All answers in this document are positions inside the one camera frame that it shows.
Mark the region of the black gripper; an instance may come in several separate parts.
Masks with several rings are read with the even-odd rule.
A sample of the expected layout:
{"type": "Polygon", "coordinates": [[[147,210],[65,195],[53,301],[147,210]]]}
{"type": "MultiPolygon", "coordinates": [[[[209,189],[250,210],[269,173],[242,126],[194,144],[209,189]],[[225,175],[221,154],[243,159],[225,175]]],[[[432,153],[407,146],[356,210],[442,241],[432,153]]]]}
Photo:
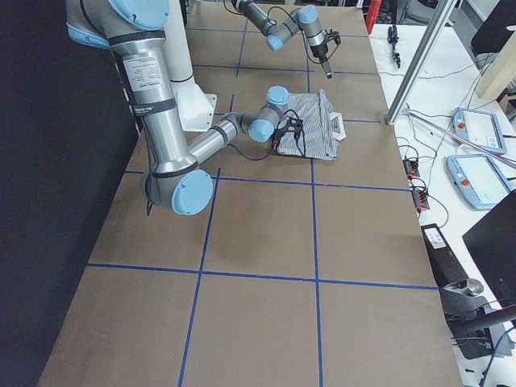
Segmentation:
{"type": "Polygon", "coordinates": [[[337,31],[320,31],[317,35],[309,37],[311,53],[315,59],[315,62],[322,67],[322,70],[325,73],[327,79],[331,79],[333,77],[333,72],[329,62],[329,57],[331,54],[328,53],[328,44],[330,42],[334,42],[336,47],[341,44],[341,37],[337,31]]]}
{"type": "Polygon", "coordinates": [[[300,118],[293,117],[288,117],[285,124],[273,132],[271,149],[275,152],[277,151],[280,140],[286,133],[293,133],[296,147],[300,152],[299,139],[303,137],[303,121],[300,118]]]}

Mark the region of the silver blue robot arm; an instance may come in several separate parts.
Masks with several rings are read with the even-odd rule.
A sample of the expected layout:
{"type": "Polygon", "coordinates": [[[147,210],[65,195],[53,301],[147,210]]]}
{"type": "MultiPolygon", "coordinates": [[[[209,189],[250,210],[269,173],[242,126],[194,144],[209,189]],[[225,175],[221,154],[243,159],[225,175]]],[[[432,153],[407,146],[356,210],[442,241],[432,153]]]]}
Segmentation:
{"type": "Polygon", "coordinates": [[[271,87],[256,114],[226,114],[217,125],[188,142],[180,109],[191,104],[181,83],[193,85],[178,1],[68,1],[67,28],[72,40],[119,56],[133,97],[133,111],[147,135],[148,170],[142,185],[149,206],[181,215],[203,211],[213,181],[201,164],[238,134],[257,142],[269,139],[288,110],[289,92],[271,87]]]}
{"type": "Polygon", "coordinates": [[[231,1],[234,10],[225,1],[223,5],[233,15],[243,16],[254,25],[273,52],[279,52],[292,38],[301,35],[306,60],[319,65],[327,79],[333,77],[330,59],[342,40],[338,31],[323,28],[315,5],[290,11],[272,6],[267,12],[256,1],[231,1]]]}

